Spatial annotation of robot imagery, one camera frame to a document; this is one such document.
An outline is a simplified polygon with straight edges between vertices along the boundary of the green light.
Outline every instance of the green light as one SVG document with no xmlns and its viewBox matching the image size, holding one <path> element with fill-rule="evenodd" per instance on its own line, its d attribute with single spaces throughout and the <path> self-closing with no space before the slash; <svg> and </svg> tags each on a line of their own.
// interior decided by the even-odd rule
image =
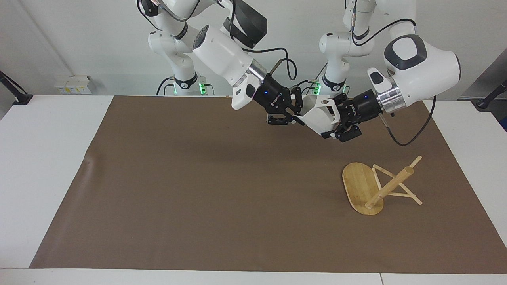
<svg viewBox="0 0 507 285">
<path fill-rule="evenodd" d="M 206 94 L 206 86 L 202 83 L 199 83 L 199 87 L 201 88 L 201 94 Z"/>
<path fill-rule="evenodd" d="M 319 95 L 321 89 L 322 89 L 322 86 L 319 83 L 317 83 L 317 86 L 315 86 L 313 88 L 313 95 Z"/>
</svg>

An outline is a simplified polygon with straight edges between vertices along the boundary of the table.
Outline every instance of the table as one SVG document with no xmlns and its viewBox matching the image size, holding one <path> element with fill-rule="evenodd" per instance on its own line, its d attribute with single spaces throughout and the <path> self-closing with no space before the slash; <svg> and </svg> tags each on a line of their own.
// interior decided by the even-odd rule
<svg viewBox="0 0 507 285">
<path fill-rule="evenodd" d="M 0 121 L 0 280 L 21 284 L 504 284 L 507 275 L 24 269 L 37 251 L 112 96 L 36 96 Z M 469 102 L 439 101 L 434 119 L 507 243 L 507 134 Z"/>
</svg>

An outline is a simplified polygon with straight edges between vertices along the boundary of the wooden pole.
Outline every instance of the wooden pole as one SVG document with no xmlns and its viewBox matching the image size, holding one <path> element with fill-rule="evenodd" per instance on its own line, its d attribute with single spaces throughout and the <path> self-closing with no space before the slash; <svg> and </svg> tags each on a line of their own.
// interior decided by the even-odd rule
<svg viewBox="0 0 507 285">
<path fill-rule="evenodd" d="M 389 183 L 387 183 L 384 187 L 382 187 L 382 189 L 377 193 L 377 195 L 373 196 L 368 200 L 368 202 L 366 202 L 366 208 L 372 209 L 376 203 L 378 203 L 380 200 L 384 199 L 385 196 L 394 191 L 394 189 L 396 189 L 396 187 L 398 187 L 400 183 L 403 183 L 412 174 L 414 174 L 413 168 L 411 168 L 410 166 L 403 168 L 403 170 L 400 171 L 395 178 L 393 178 L 391 181 L 389 181 Z"/>
</svg>

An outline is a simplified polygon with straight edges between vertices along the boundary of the white wall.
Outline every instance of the white wall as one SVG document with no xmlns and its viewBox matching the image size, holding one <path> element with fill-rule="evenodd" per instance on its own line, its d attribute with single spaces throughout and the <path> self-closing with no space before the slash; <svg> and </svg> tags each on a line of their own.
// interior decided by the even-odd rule
<svg viewBox="0 0 507 285">
<path fill-rule="evenodd" d="M 330 31 L 345 31 L 341 23 L 343 1 L 247 0 L 269 21 L 269 33 L 258 49 L 285 46 L 299 66 L 298 80 L 314 77 L 325 63 L 318 41 Z M 20 17 L 22 3 L 49 45 Z M 227 11 L 213 6 L 192 19 L 200 29 L 220 26 Z M 442 98 L 456 99 L 507 47 L 507 1 L 426 0 L 418 2 L 418 32 L 429 43 L 456 52 L 463 67 L 462 81 Z M 372 31 L 383 26 L 375 15 Z M 35 94 L 55 93 L 55 76 L 69 72 L 91 75 L 100 94 L 155 93 L 160 81 L 171 75 L 169 65 L 148 47 L 153 28 L 139 15 L 135 0 L 3 0 L 0 2 L 0 69 Z M 366 69 L 384 70 L 387 34 L 378 37 L 374 53 L 351 58 L 348 83 L 352 94 L 370 89 Z M 281 53 L 256 55 L 270 69 Z M 230 94 L 225 80 L 213 75 L 198 60 L 198 71 L 215 85 L 218 94 Z M 291 85 L 281 67 L 275 73 Z"/>
</svg>

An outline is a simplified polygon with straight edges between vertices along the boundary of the wooden base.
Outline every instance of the wooden base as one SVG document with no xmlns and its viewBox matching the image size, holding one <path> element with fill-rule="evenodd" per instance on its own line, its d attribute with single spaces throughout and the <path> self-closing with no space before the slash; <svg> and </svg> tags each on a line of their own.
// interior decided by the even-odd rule
<svg viewBox="0 0 507 285">
<path fill-rule="evenodd" d="M 363 215 L 376 215 L 384 208 L 384 200 L 378 201 L 371 209 L 366 203 L 379 192 L 377 179 L 371 167 L 354 162 L 343 170 L 343 183 L 352 207 Z"/>
</svg>

